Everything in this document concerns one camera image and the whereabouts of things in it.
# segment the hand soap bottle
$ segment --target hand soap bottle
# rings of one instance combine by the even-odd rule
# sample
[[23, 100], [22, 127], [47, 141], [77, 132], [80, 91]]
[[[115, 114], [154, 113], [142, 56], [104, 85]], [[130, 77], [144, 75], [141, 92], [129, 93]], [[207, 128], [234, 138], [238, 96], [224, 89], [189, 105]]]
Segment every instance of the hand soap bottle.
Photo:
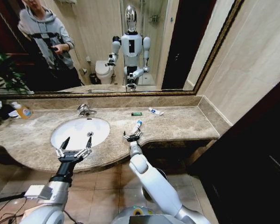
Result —
[[18, 102], [12, 102], [11, 105], [14, 107], [14, 109], [17, 110], [17, 112], [21, 118], [27, 119], [27, 118], [31, 117], [32, 112], [27, 107], [25, 107], [21, 104], [18, 104]]

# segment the white sink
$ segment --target white sink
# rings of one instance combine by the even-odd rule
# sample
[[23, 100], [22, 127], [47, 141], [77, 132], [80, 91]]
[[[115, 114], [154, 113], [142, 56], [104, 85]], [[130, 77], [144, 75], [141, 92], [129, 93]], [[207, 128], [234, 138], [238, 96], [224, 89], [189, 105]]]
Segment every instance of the white sink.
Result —
[[86, 147], [89, 134], [93, 133], [92, 146], [103, 142], [110, 133], [108, 122], [99, 118], [78, 118], [60, 125], [52, 134], [51, 144], [60, 148], [61, 144], [70, 137], [66, 150], [81, 150]]

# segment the gray hoodie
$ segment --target gray hoodie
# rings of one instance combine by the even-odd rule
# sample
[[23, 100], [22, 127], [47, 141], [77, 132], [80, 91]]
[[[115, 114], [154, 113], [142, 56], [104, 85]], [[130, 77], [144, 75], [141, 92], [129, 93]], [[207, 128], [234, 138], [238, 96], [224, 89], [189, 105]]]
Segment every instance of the gray hoodie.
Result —
[[[63, 43], [67, 43], [70, 49], [74, 48], [73, 39], [69, 36], [68, 32], [66, 31], [63, 23], [56, 17], [56, 15], [48, 8], [44, 7], [46, 12], [43, 20], [39, 20], [34, 17], [33, 13], [31, 12], [29, 7], [20, 11], [20, 22], [18, 25], [19, 30], [27, 35], [35, 35], [41, 34], [42, 38], [48, 38], [47, 33], [58, 33], [63, 40]], [[41, 38], [34, 38], [35, 42], [37, 43], [39, 49], [42, 52], [43, 57], [46, 59], [49, 67], [51, 69], [55, 69], [54, 67], [54, 56], [52, 51], [48, 48], [46, 42]], [[50, 42], [52, 46], [61, 44], [62, 42], [55, 37], [50, 38]], [[70, 57], [68, 52], [62, 53], [62, 56], [58, 56], [69, 69], [74, 67], [73, 61]]]

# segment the mirror frame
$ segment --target mirror frame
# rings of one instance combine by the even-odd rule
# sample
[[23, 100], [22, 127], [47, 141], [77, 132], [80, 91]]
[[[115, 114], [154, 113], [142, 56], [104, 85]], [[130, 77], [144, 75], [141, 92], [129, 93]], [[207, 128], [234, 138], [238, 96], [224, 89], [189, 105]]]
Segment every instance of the mirror frame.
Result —
[[131, 96], [183, 96], [196, 95], [205, 76], [207, 75], [220, 47], [222, 46], [228, 31], [230, 30], [242, 4], [245, 0], [234, 0], [231, 9], [225, 19], [214, 46], [206, 60], [204, 67], [192, 91], [160, 90], [147, 92], [106, 92], [106, 93], [72, 93], [72, 92], [35, 92], [34, 94], [4, 94], [0, 99], [42, 99], [42, 98], [94, 98], [94, 97], [131, 97]]

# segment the humanoid robot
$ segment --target humanoid robot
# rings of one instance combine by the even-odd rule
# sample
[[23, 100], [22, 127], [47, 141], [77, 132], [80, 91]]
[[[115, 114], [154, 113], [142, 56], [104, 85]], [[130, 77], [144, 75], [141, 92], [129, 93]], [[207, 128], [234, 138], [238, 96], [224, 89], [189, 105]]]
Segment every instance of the humanoid robot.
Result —
[[[119, 49], [122, 46], [122, 52], [125, 60], [124, 74], [126, 90], [135, 90], [138, 84], [139, 77], [144, 72], [149, 72], [147, 65], [149, 59], [150, 38], [142, 38], [136, 31], [137, 13], [135, 7], [127, 6], [126, 8], [126, 24], [127, 32], [119, 38], [113, 37], [113, 52], [109, 54], [108, 63], [106, 66], [115, 66], [118, 59]], [[143, 68], [139, 65], [139, 55], [143, 48]]]
[[[138, 144], [142, 132], [124, 138], [130, 143], [130, 168], [140, 179], [143, 187], [162, 210], [163, 214], [156, 215], [153, 210], [133, 206], [121, 211], [111, 224], [210, 224], [199, 212], [187, 209], [181, 203], [176, 190], [162, 174], [147, 161]], [[59, 149], [56, 149], [61, 165], [55, 176], [50, 178], [47, 185], [32, 185], [25, 197], [40, 199], [44, 206], [35, 209], [25, 217], [20, 224], [63, 224], [64, 207], [68, 199], [68, 189], [71, 186], [74, 167], [91, 153], [90, 136], [86, 147], [80, 151], [65, 151], [70, 137]]]

